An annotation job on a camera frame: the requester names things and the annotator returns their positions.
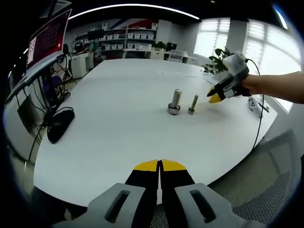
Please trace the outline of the person's right hand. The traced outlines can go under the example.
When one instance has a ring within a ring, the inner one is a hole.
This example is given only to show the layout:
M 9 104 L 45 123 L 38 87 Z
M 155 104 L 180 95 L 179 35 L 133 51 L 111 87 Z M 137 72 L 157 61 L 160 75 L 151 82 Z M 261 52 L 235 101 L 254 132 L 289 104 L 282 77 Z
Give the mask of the person's right hand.
M 248 74 L 248 76 L 242 81 L 242 86 L 247 88 L 250 94 L 258 94 L 259 77 L 260 76 Z

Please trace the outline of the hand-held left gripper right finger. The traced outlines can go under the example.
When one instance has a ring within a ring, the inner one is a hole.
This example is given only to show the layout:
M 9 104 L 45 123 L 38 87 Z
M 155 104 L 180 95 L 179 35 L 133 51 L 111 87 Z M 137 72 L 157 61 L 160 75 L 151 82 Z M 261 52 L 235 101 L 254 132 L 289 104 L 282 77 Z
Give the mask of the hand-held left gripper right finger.
M 185 166 L 160 162 L 162 204 L 171 228 L 263 228 L 232 211 L 231 203 L 203 183 L 195 183 Z

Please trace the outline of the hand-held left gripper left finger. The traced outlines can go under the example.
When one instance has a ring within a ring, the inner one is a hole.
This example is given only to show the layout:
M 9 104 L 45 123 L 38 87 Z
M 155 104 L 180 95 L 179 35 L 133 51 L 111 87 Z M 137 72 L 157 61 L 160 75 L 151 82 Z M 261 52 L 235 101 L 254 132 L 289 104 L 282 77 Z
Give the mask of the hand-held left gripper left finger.
M 158 160 L 138 164 L 125 183 L 93 199 L 86 213 L 55 228 L 148 228 L 157 203 Z

